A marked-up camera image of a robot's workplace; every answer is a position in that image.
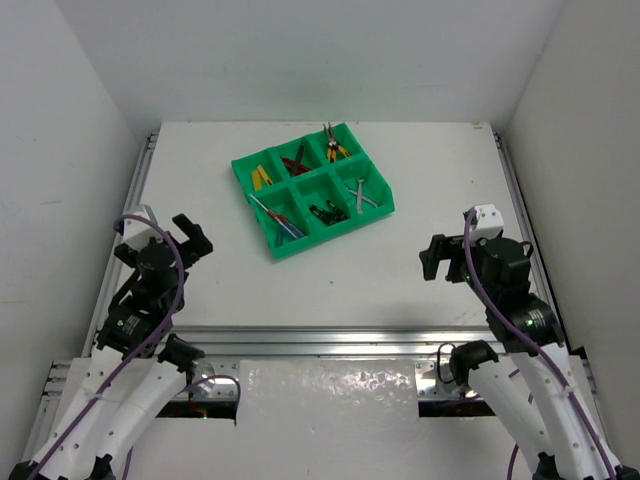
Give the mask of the yellow pliers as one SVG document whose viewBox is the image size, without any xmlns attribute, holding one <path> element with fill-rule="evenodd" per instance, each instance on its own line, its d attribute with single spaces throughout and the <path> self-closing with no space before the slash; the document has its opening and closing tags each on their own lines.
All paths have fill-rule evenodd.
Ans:
<svg viewBox="0 0 640 480">
<path fill-rule="evenodd" d="M 327 140 L 327 159 L 330 163 L 335 163 L 339 156 L 342 158 L 349 158 L 351 154 L 349 151 L 338 141 L 334 135 L 333 127 L 330 122 L 323 125 L 324 134 Z"/>
<path fill-rule="evenodd" d="M 337 160 L 338 154 L 341 152 L 341 145 L 333 133 L 330 122 L 324 125 L 323 128 L 327 137 L 327 159 L 330 163 L 334 163 Z"/>
</svg>

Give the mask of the red utility knife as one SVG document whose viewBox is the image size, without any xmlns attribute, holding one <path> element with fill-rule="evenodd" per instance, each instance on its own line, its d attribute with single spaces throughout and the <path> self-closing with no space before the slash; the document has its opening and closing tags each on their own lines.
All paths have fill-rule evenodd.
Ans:
<svg viewBox="0 0 640 480">
<path fill-rule="evenodd" d="M 294 160 L 296 161 L 296 164 L 299 165 L 300 163 L 303 164 L 303 158 L 304 158 L 304 151 L 305 151 L 305 145 L 303 143 L 300 143 L 297 152 L 296 152 L 296 156 L 294 158 Z"/>
<path fill-rule="evenodd" d="M 292 160 L 288 157 L 282 157 L 281 161 L 285 167 L 285 169 L 289 172 L 289 174 L 291 176 L 294 175 L 300 175 L 303 173 L 306 173 L 310 170 L 309 167 L 307 167 L 306 165 L 300 163 L 299 165 L 296 164 L 295 160 Z"/>
</svg>

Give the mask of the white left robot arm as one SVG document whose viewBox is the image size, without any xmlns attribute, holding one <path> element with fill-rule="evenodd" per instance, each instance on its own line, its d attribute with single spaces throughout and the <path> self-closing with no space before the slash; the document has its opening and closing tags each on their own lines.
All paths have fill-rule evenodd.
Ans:
<svg viewBox="0 0 640 480">
<path fill-rule="evenodd" d="M 132 274 L 107 309 L 85 376 L 49 439 L 18 463 L 13 479 L 113 479 L 150 422 L 191 384 L 203 351 L 172 331 L 188 269 L 213 251 L 186 215 L 178 242 L 140 206 L 115 223 L 115 257 Z"/>
</svg>

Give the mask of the small yellow utility knife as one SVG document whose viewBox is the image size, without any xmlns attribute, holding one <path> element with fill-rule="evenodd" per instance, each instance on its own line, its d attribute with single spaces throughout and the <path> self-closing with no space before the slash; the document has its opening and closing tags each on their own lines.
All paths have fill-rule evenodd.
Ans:
<svg viewBox="0 0 640 480">
<path fill-rule="evenodd" d="M 257 166 L 257 171 L 259 173 L 259 175 L 261 176 L 262 180 L 267 184 L 267 185 L 272 185 L 273 184 L 273 180 L 271 179 L 271 177 L 268 175 L 268 173 L 266 172 L 266 170 L 264 169 L 264 167 L 262 165 L 258 165 Z"/>
</svg>

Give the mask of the green-black screwdriver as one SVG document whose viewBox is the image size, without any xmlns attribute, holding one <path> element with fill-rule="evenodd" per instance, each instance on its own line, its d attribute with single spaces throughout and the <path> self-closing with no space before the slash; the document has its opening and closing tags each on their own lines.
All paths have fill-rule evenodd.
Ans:
<svg viewBox="0 0 640 480">
<path fill-rule="evenodd" d="M 342 222 L 348 219 L 348 215 L 342 209 L 336 206 L 333 202 L 331 202 L 330 200 L 327 200 L 326 204 L 331 209 L 336 222 Z"/>
<path fill-rule="evenodd" d="M 334 211 L 328 211 L 316 205 L 309 207 L 310 212 L 326 226 L 332 226 L 341 220 L 341 217 Z"/>
</svg>

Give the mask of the blue screwdriver red collar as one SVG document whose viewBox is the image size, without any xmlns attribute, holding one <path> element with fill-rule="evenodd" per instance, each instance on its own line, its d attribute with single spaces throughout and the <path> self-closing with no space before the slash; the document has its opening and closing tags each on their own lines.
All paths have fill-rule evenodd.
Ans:
<svg viewBox="0 0 640 480">
<path fill-rule="evenodd" d="M 305 236 L 305 234 L 295 226 L 287 217 L 284 215 L 277 213 L 270 207 L 263 204 L 255 195 L 250 194 L 249 197 L 262 209 L 264 210 L 269 217 L 274 220 L 276 223 L 280 225 L 282 229 L 284 229 L 291 237 L 294 239 L 300 239 Z"/>
</svg>

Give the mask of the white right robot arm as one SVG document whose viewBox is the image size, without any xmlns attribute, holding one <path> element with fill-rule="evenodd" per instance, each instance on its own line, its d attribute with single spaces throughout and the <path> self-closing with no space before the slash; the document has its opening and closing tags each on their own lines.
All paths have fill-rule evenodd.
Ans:
<svg viewBox="0 0 640 480">
<path fill-rule="evenodd" d="M 420 252 L 423 276 L 435 278 L 449 261 L 451 283 L 464 282 L 486 307 L 490 330 L 526 383 L 521 394 L 488 342 L 455 347 L 448 362 L 453 382 L 470 388 L 491 408 L 519 447 L 534 479 L 636 479 L 594 424 L 575 377 L 565 339 L 551 307 L 531 291 L 533 248 L 503 236 L 468 243 L 433 236 Z"/>
</svg>

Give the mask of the silver wrench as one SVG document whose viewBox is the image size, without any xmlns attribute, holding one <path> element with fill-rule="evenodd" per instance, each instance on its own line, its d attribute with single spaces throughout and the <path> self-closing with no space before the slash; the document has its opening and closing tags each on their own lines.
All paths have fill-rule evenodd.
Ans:
<svg viewBox="0 0 640 480">
<path fill-rule="evenodd" d="M 356 208 L 357 208 L 357 213 L 359 215 L 363 214 L 363 184 L 364 184 L 364 179 L 363 178 L 358 178 L 358 186 L 357 186 L 357 193 L 356 193 Z"/>
<path fill-rule="evenodd" d="M 366 197 L 362 192 L 360 192 L 359 190 L 354 190 L 351 189 L 350 187 L 345 185 L 346 190 L 352 194 L 353 196 L 357 198 L 360 198 L 362 200 L 362 202 L 366 202 L 367 204 L 373 206 L 373 207 L 378 207 L 378 204 L 376 202 L 374 202 L 373 200 L 371 200 L 369 197 Z"/>
</svg>

